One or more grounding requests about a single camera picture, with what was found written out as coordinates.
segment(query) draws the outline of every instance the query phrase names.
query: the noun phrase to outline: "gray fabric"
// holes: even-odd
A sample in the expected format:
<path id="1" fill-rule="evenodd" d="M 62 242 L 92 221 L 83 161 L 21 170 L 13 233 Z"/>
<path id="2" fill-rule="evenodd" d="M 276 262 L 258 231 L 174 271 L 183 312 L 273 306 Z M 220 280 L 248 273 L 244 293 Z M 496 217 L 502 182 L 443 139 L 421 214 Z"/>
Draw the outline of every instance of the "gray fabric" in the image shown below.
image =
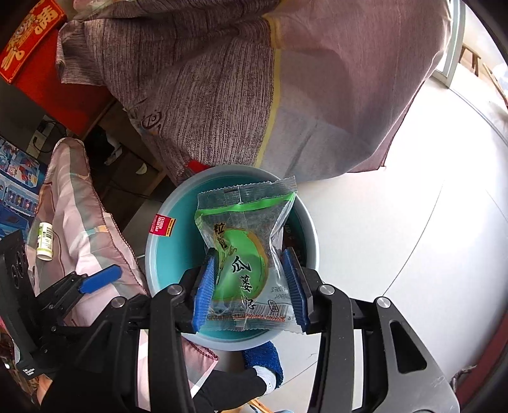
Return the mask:
<path id="1" fill-rule="evenodd" d="M 57 64 L 105 84 L 176 183 L 190 160 L 305 181 L 369 158 L 449 37 L 447 0 L 119 1 L 61 29 Z"/>

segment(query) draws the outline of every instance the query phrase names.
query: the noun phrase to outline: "screw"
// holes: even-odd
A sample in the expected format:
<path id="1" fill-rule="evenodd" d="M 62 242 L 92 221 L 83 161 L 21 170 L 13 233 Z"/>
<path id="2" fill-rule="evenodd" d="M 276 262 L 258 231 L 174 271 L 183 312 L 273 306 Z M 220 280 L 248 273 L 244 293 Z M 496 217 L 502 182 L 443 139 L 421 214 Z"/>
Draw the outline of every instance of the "screw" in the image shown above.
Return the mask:
<path id="1" fill-rule="evenodd" d="M 388 308 L 392 305 L 391 301 L 388 300 L 386 297 L 379 297 L 376 302 L 377 305 L 379 305 L 382 308 Z"/>
<path id="2" fill-rule="evenodd" d="M 125 298 L 123 297 L 115 297 L 111 300 L 111 307 L 113 308 L 121 308 L 125 304 Z"/>
<path id="3" fill-rule="evenodd" d="M 323 284 L 319 287 L 319 291 L 321 294 L 331 296 L 335 292 L 335 288 L 333 288 L 331 285 Z"/>
<path id="4" fill-rule="evenodd" d="M 180 284 L 171 284 L 168 287 L 168 293 L 172 296 L 177 296 L 181 294 L 183 291 L 183 287 Z"/>

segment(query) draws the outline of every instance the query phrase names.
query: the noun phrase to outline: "plastic wrapper inside trash can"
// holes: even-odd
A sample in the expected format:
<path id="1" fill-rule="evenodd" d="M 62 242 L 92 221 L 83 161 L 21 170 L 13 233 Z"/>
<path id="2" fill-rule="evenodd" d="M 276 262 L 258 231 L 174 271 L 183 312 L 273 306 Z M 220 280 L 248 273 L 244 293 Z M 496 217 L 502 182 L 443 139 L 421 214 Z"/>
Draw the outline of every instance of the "plastic wrapper inside trash can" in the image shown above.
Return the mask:
<path id="1" fill-rule="evenodd" d="M 198 194 L 196 225 L 219 252 L 204 330 L 302 332 L 279 258 L 295 197 L 294 177 Z"/>

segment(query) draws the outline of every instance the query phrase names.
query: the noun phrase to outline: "black pants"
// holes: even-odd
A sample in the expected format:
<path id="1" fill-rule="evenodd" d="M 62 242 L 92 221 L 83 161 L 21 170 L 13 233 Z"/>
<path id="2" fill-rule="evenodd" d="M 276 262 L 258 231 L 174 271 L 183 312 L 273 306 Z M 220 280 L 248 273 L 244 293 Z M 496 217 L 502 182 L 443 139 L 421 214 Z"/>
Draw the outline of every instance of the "black pants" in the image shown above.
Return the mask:
<path id="1" fill-rule="evenodd" d="M 253 368 L 241 373 L 213 370 L 193 398 L 197 413 L 230 410 L 265 394 L 266 383 Z"/>

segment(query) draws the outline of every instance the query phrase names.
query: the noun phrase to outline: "red fabric under tablecloth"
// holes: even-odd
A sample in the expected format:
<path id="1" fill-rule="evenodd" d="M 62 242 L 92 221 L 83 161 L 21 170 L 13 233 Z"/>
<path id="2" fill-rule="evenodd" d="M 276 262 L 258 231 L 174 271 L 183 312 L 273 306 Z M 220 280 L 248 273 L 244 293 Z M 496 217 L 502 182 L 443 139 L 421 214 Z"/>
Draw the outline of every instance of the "red fabric under tablecloth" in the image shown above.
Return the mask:
<path id="1" fill-rule="evenodd" d="M 24 62 L 13 84 L 52 118 L 82 135 L 112 96 L 103 86 L 60 83 L 55 68 L 57 37 L 54 28 Z"/>

